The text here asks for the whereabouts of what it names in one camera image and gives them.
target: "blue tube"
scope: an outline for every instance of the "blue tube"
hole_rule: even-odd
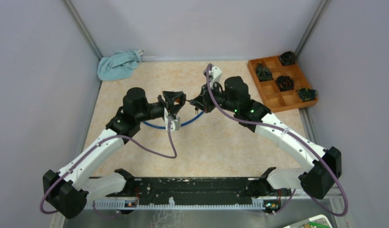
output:
[[[201,113],[199,113],[197,116],[193,117],[193,119],[191,119],[191,120],[189,120],[189,121],[187,121],[187,122],[182,123],[181,126],[182,126],[182,127],[183,127],[183,126],[186,126],[186,125],[190,124],[191,122],[197,120],[201,115],[203,115],[203,113],[204,113],[204,112],[201,111]],[[145,125],[149,126],[149,127],[153,127],[153,128],[156,128],[156,129],[164,129],[164,130],[165,130],[165,127],[153,125],[153,124],[148,123],[148,122],[145,122],[145,121],[143,121],[143,123],[144,123]]]

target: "wooden table surface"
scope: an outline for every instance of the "wooden table surface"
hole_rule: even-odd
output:
[[[187,99],[200,93],[205,84],[202,72],[209,62],[145,62],[141,63],[128,79],[104,81],[89,127],[85,147],[105,128],[123,104],[123,97],[132,87],[145,90],[149,103],[156,102],[163,90],[183,91]],[[259,102],[247,61],[212,61],[221,68],[221,84],[230,76],[242,76],[249,86],[251,97]],[[304,135],[298,110],[276,113],[285,124]],[[195,116],[194,107],[186,103],[178,116],[185,122]],[[152,124],[164,125],[163,120]],[[178,157],[165,159],[148,153],[134,143],[127,143],[111,155],[94,173],[103,176],[123,168],[136,177],[228,177],[260,176],[267,168],[296,168],[299,165],[288,154],[269,140],[226,118],[214,109],[198,120],[172,132]],[[149,149],[173,155],[165,130],[141,124],[134,139]]]

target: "wooden tray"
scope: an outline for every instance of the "wooden tray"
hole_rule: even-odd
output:
[[[258,80],[256,68],[259,63],[270,69],[273,80],[266,82],[260,82]],[[282,66],[278,56],[272,56],[249,60],[247,67],[249,68],[264,105],[270,108],[272,112],[276,113],[290,109],[305,108],[313,106],[318,101],[317,96],[315,100],[305,102],[299,98],[298,93],[296,92],[298,89],[311,89],[311,87],[296,63],[289,66]],[[290,76],[294,80],[294,90],[280,92],[275,80],[281,75]]]

